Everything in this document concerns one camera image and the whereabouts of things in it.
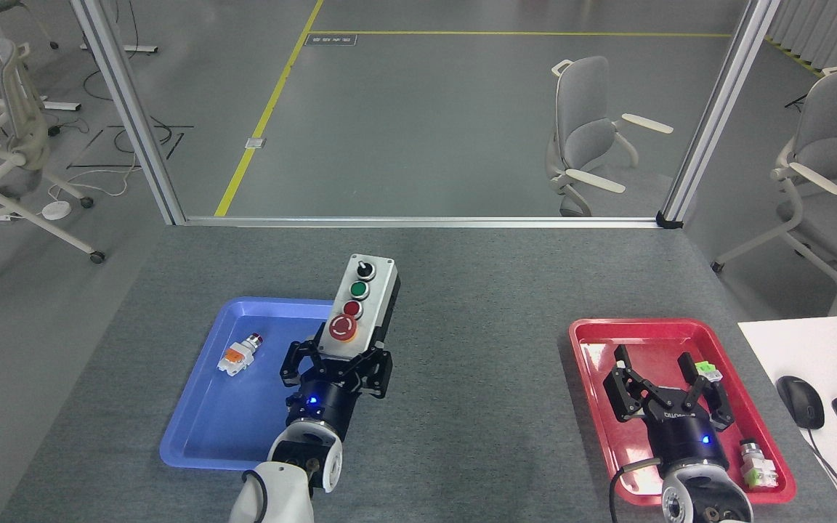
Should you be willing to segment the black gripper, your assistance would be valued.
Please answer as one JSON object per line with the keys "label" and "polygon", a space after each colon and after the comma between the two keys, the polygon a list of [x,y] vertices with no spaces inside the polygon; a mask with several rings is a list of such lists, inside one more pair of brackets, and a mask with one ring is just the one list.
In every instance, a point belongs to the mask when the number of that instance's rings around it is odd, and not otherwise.
{"label": "black gripper", "polygon": [[[695,362],[691,354],[683,353],[678,364],[689,390],[661,391],[634,370],[625,345],[618,345],[613,355],[615,363],[602,385],[621,423],[644,416],[649,447],[653,457],[661,460],[658,472],[670,474],[675,467],[696,463],[727,470],[728,460],[715,429],[727,429],[735,417],[717,367],[708,361]],[[698,404],[700,395],[710,414]]]}
{"label": "black gripper", "polygon": [[[299,365],[306,357],[312,361],[312,370],[300,374]],[[300,420],[324,423],[336,436],[345,437],[361,390],[365,389],[378,400],[385,398],[392,368],[391,353],[371,347],[342,365],[339,382],[334,383],[326,378],[328,371],[318,341],[291,342],[283,358],[280,377],[285,387],[299,385],[299,390],[286,398],[286,426]]]}

